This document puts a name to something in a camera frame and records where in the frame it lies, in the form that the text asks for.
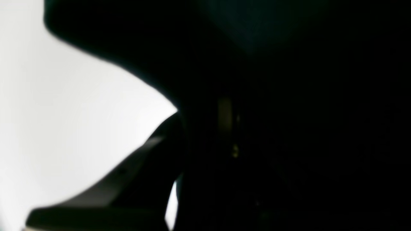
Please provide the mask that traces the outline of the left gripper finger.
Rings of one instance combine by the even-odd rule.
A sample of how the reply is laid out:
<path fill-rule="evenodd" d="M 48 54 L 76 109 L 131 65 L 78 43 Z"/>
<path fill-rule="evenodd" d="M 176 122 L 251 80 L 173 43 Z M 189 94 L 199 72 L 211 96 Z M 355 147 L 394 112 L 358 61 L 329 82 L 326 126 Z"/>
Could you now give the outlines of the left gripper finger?
<path fill-rule="evenodd" d="M 167 231 L 165 215 L 186 151 L 178 113 L 100 181 L 53 206 L 33 209 L 27 231 Z"/>

